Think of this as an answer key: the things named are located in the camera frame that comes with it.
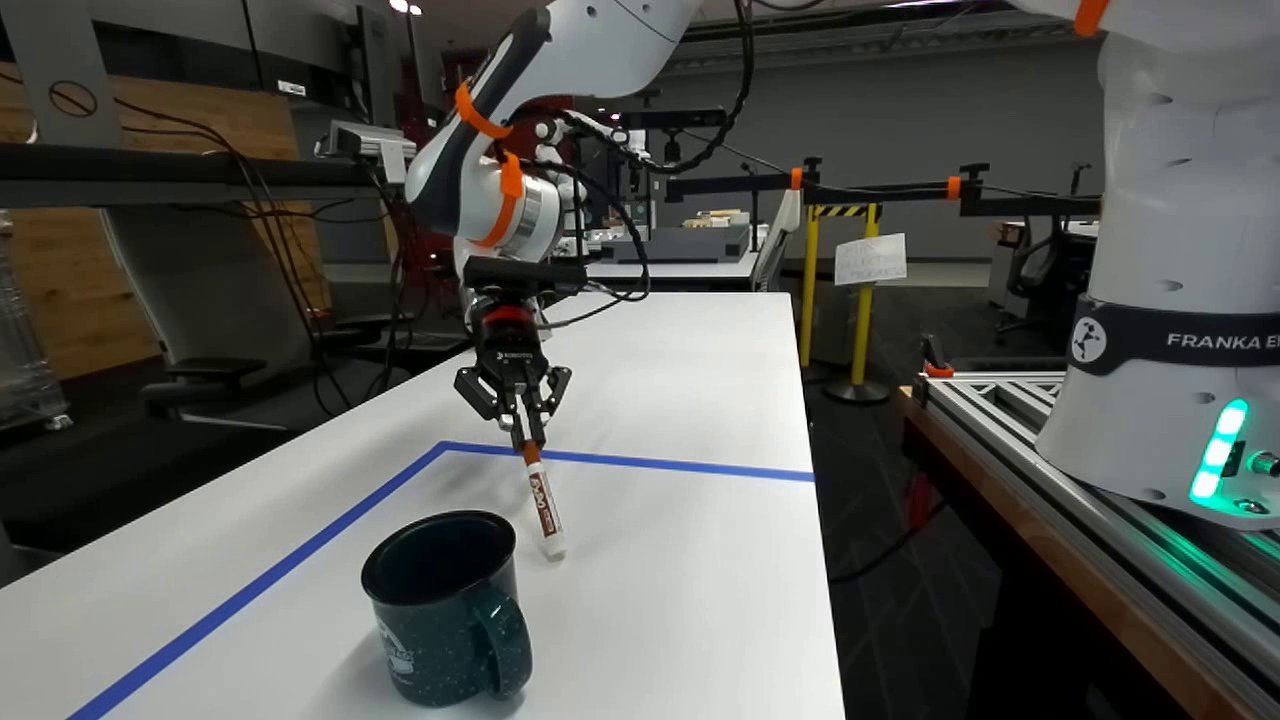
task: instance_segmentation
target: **white sign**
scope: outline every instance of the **white sign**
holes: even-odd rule
[[[907,236],[863,236],[836,245],[836,282],[884,282],[907,277]]]

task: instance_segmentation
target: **floor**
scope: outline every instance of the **floor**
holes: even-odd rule
[[[931,282],[875,293],[879,384],[920,366],[922,331],[936,331],[955,363],[1053,359],[1049,339],[1036,329],[1009,331],[971,280],[939,270]],[[819,346],[849,346],[849,294],[829,294]],[[70,553],[272,447],[261,431],[142,416],[137,386],[157,372],[137,363],[66,384],[74,426],[58,434],[0,434],[0,520],[16,542],[41,546],[37,560]],[[912,475],[890,413],[830,403],[824,374],[842,374],[839,350],[814,357],[808,372],[808,418],[814,471],[830,482],[824,510],[849,716],[960,716],[996,566]]]

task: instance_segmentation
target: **white table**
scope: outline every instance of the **white table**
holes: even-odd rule
[[[0,713],[842,716],[786,300],[653,294],[548,357],[575,372],[548,451],[565,565],[533,542],[502,434],[437,366],[4,588]],[[442,508],[519,533],[517,703],[423,713],[387,682],[354,570]]]
[[[752,288],[756,252],[735,256],[732,262],[648,262],[648,280],[665,282],[708,282],[708,288]],[[589,262],[589,280],[628,280],[639,282],[639,262],[594,261]]]

